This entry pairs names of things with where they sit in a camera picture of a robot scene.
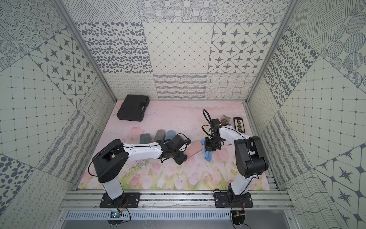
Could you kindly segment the left controller board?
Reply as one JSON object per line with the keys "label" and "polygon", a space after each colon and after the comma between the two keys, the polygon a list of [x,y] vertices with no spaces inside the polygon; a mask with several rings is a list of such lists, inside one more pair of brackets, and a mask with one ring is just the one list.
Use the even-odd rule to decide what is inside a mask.
{"label": "left controller board", "polygon": [[113,211],[110,213],[110,216],[107,221],[111,226],[117,226],[117,225],[121,224],[123,221],[122,215],[119,212]]}

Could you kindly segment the controller board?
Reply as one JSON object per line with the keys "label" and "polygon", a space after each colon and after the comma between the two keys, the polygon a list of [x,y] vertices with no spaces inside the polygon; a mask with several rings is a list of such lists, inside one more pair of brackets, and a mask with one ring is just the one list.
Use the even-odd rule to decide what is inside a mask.
{"label": "controller board", "polygon": [[244,210],[232,210],[231,211],[231,216],[232,216],[232,223],[234,225],[243,225],[245,218],[246,218],[246,214]]}
{"label": "controller board", "polygon": [[119,212],[113,211],[110,213],[110,216],[107,221],[111,226],[117,226],[117,225],[121,224],[123,221],[122,215]]}

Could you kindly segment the blue eyeglass case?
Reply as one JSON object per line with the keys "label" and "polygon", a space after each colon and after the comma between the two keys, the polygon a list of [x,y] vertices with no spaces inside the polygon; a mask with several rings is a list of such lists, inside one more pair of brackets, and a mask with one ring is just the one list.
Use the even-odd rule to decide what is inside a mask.
{"label": "blue eyeglass case", "polygon": [[176,132],[173,130],[169,130],[165,135],[165,140],[172,140],[176,135]]}

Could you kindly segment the white vent grille strip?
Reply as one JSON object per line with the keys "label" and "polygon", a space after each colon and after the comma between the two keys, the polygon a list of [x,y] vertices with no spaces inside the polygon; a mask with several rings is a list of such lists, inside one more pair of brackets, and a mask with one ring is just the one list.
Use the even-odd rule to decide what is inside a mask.
{"label": "white vent grille strip", "polygon": [[[77,211],[68,212],[66,219],[68,220],[108,220],[110,211]],[[181,220],[181,219],[209,219],[223,220],[231,219],[229,210],[133,210],[122,214],[123,220]]]}

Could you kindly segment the aluminium rail frame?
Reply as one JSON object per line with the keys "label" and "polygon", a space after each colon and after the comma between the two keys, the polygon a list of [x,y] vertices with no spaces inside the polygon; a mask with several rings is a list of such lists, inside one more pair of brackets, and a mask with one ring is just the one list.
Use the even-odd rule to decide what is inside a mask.
{"label": "aluminium rail frame", "polygon": [[[129,190],[129,193],[139,193],[138,198],[129,200],[123,207],[129,210],[211,210],[216,208],[223,198],[213,195],[223,195],[219,191],[143,191]],[[68,191],[59,207],[60,210],[99,210],[104,191],[101,189],[86,189]],[[251,191],[253,207],[239,204],[245,210],[294,210],[293,203],[286,191]]]}

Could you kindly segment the black plastic tool case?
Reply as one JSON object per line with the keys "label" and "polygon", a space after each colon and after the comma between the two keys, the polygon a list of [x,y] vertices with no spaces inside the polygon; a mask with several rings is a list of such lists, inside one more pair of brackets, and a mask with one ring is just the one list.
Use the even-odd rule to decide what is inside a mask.
{"label": "black plastic tool case", "polygon": [[146,95],[129,94],[121,104],[117,117],[120,120],[142,122],[149,103],[150,98]]}

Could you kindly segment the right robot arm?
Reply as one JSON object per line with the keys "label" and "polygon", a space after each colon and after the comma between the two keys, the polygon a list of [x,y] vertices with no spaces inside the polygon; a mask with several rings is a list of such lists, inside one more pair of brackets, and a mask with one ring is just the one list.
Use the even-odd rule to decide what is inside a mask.
{"label": "right robot arm", "polygon": [[250,183],[259,179],[269,168],[266,152],[258,136],[245,135],[228,124],[222,124],[219,119],[208,117],[210,129],[204,132],[204,146],[208,152],[221,150],[224,143],[234,145],[235,163],[238,174],[228,185],[227,194],[230,198],[238,198],[248,192]]}

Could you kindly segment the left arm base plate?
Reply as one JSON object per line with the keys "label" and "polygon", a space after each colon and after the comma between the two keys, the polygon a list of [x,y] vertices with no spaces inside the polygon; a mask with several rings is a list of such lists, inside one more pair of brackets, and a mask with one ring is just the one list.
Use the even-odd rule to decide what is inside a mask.
{"label": "left arm base plate", "polygon": [[141,193],[139,192],[124,192],[121,196],[116,199],[111,199],[107,193],[103,194],[100,202],[100,208],[111,209],[111,208],[138,208]]}

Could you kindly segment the pink eyeglass case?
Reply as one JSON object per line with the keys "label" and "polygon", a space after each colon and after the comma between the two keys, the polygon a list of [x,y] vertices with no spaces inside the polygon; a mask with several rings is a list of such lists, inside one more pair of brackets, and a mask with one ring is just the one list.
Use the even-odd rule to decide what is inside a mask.
{"label": "pink eyeglass case", "polygon": [[196,140],[192,142],[192,144],[187,148],[185,154],[187,155],[188,158],[190,158],[196,155],[197,153],[202,152],[202,150],[203,150],[203,144],[201,143],[200,140]]}

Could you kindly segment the right controller board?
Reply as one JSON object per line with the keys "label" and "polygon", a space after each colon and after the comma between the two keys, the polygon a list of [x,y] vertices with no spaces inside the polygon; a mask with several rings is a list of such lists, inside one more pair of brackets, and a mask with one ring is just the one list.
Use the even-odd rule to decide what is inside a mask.
{"label": "right controller board", "polygon": [[231,216],[232,216],[232,223],[234,225],[243,225],[245,218],[246,218],[246,214],[244,210],[232,210],[231,211]]}

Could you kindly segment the black box with figures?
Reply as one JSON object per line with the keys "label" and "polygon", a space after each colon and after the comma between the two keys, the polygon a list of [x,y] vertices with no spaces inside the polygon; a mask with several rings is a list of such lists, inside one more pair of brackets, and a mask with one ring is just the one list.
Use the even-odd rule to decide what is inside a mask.
{"label": "black box with figures", "polygon": [[234,117],[234,128],[236,131],[245,134],[244,120],[242,117]]}

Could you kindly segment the blue microfiber cloth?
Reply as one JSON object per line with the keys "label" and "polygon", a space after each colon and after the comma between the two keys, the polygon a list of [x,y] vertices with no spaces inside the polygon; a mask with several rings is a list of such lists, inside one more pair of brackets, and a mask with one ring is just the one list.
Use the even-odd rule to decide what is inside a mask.
{"label": "blue microfiber cloth", "polygon": [[208,162],[211,162],[212,161],[212,152],[211,151],[207,151],[206,146],[205,146],[205,140],[204,139],[201,140],[201,144],[203,146],[202,153],[203,153],[203,155],[205,157],[205,160],[208,161]]}

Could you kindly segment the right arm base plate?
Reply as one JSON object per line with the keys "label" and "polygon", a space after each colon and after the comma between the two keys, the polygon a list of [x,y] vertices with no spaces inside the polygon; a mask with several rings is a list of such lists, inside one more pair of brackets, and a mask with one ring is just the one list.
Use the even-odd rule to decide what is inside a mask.
{"label": "right arm base plate", "polygon": [[227,192],[214,192],[216,208],[252,208],[253,200],[249,192],[240,196]]}

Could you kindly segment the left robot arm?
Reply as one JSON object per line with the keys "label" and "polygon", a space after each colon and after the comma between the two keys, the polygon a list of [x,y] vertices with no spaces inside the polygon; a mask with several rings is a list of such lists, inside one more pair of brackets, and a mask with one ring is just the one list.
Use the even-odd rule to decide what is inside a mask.
{"label": "left robot arm", "polygon": [[124,144],[115,139],[93,156],[91,165],[94,166],[95,176],[103,185],[107,196],[116,200],[124,194],[118,174],[126,162],[157,159],[164,163],[172,158],[181,165],[188,159],[185,151],[191,143],[191,139],[183,134],[177,134],[172,139],[139,145]]}

